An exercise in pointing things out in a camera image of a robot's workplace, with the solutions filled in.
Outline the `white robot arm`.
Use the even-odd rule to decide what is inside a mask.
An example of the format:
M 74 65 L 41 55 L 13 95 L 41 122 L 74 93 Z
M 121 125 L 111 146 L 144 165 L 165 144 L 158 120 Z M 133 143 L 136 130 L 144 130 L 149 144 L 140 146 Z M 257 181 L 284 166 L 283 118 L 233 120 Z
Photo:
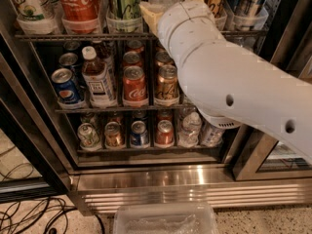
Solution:
M 227 41 L 200 0 L 168 10 L 139 4 L 144 20 L 177 67 L 180 87 L 208 118 L 225 116 L 312 157 L 312 85 Z

